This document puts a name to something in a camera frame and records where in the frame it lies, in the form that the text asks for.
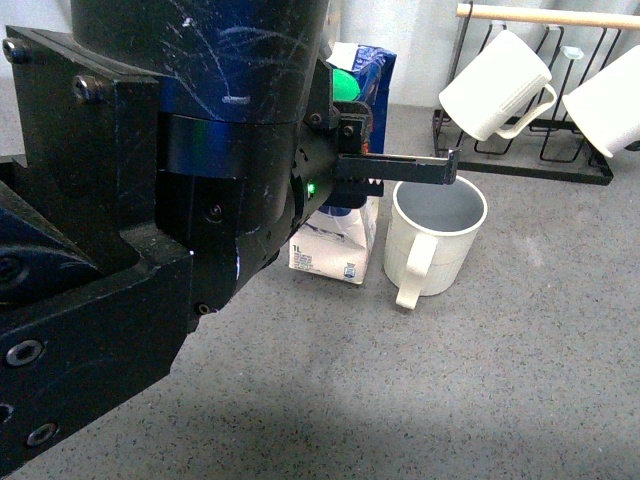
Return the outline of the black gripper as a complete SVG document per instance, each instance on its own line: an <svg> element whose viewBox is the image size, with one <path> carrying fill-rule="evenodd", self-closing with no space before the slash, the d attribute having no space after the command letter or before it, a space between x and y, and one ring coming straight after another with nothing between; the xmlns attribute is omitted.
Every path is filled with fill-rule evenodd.
<svg viewBox="0 0 640 480"><path fill-rule="evenodd" d="M383 195L381 180L435 185L455 182L459 149L449 150L445 157L368 153L372 110L360 101L335 101L333 72L326 61L316 62L292 163L296 220L309 219L324 204L358 208L369 197Z"/></svg>

